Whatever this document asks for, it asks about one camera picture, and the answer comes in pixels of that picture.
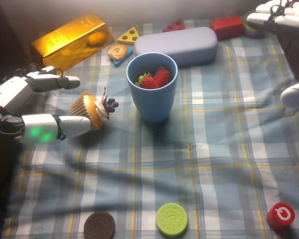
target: white wall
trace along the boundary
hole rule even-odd
[[[0,0],[25,52],[42,31],[50,32],[87,13],[108,26],[173,22],[242,14],[264,0]]]

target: tablecloth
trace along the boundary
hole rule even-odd
[[[117,38],[130,27],[110,30]],[[280,101],[295,80],[277,38],[220,41],[213,64],[180,69],[160,134],[133,103],[125,75],[132,58],[115,68],[104,49],[66,71],[79,88],[34,97],[34,113],[68,115],[82,92],[101,95],[107,86],[120,106],[103,132],[24,146],[2,237],[82,239],[88,216],[106,211],[115,239],[160,239],[155,214],[174,202],[188,214],[185,239],[271,239],[267,211],[286,202],[296,213],[290,238],[299,238],[299,110]]]

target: white frosting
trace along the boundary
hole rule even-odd
[[[106,113],[104,106],[102,104],[102,96],[96,97],[96,101],[94,102],[96,105],[96,113],[105,119],[108,119],[108,114]]]

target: cup rim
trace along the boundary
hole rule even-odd
[[[165,85],[165,86],[163,86],[163,87],[160,87],[160,88],[157,88],[157,89],[144,89],[144,88],[142,88],[142,87],[139,87],[139,86],[135,85],[135,83],[133,83],[133,82],[130,80],[130,78],[129,78],[129,76],[128,76],[128,71],[129,71],[130,64],[131,64],[135,59],[137,59],[138,57],[143,56],[143,55],[147,55],[147,54],[159,54],[159,55],[163,55],[163,56],[169,58],[169,59],[174,63],[175,68],[176,68],[175,75],[174,75],[174,78],[173,78],[167,85]],[[134,87],[136,87],[136,88],[138,88],[138,89],[141,89],[141,90],[144,90],[144,91],[158,91],[158,90],[162,90],[162,89],[164,89],[165,87],[167,87],[167,86],[169,86],[170,84],[172,84],[172,83],[175,81],[177,75],[178,75],[178,66],[177,66],[176,62],[175,62],[170,56],[167,56],[166,54],[159,53],[159,52],[148,52],[148,53],[143,53],[143,54],[141,54],[141,55],[138,55],[138,56],[135,57],[132,61],[129,62],[129,64],[128,64],[127,68],[126,68],[126,78],[128,79],[128,81],[129,81]]]

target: red rectangular block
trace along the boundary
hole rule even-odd
[[[244,22],[240,16],[230,16],[210,21],[210,28],[216,33],[219,41],[241,36],[244,33]]]

